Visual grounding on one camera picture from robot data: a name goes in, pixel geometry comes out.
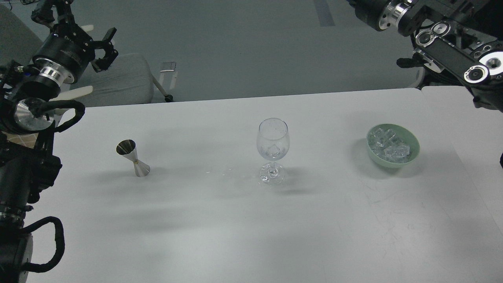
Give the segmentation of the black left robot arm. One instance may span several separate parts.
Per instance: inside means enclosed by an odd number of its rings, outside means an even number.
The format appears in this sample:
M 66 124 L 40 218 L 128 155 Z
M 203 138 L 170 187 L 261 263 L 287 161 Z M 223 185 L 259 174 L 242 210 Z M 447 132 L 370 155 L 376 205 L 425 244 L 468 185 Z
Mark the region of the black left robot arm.
M 53 269 L 65 251 L 64 229 L 57 217 L 28 226 L 26 213 L 53 186 L 62 167 L 53 155 L 54 135 L 77 124 L 85 106 L 57 100 L 63 84 L 75 84 L 89 64 L 108 70 L 118 56 L 112 44 L 116 28 L 95 41 L 74 21 L 70 0 L 40 0 L 31 18 L 50 34 L 26 66 L 11 61 L 1 67 L 1 282 L 25 283 L 29 272 Z M 46 263 L 31 262 L 32 233 L 52 223 L 55 253 Z

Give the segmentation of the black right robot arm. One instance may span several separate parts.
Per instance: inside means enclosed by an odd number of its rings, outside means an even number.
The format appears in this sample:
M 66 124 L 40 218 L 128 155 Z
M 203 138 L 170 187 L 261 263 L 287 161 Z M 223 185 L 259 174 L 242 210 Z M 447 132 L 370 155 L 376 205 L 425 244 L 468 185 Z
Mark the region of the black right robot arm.
M 476 108 L 502 111 L 501 0 L 350 0 L 376 31 L 394 26 L 413 44 L 401 68 L 424 67 L 434 82 L 464 86 Z

